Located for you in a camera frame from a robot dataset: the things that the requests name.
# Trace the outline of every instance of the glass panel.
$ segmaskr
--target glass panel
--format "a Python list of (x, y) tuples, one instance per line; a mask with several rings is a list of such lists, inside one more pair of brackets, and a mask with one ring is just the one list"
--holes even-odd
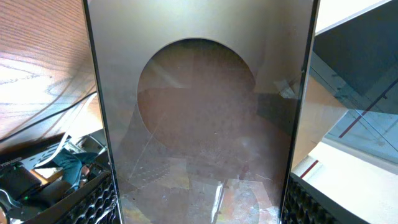
[(326, 135), (396, 166), (398, 3), (388, 2), (315, 38), (311, 67), (349, 112)]
[(126, 223), (278, 223), (313, 8), (90, 2)]
[(81, 0), (0, 0), (0, 223), (119, 220)]

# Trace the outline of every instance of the wood grain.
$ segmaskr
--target wood grain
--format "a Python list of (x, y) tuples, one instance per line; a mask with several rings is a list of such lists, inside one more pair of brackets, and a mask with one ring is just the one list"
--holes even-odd
[[(0, 0), (0, 21), (0, 138), (96, 91), (81, 0)], [(78, 109), (24, 131), (0, 149), (64, 132)], [(101, 127), (97, 99), (85, 116), (94, 117), (94, 129)]]

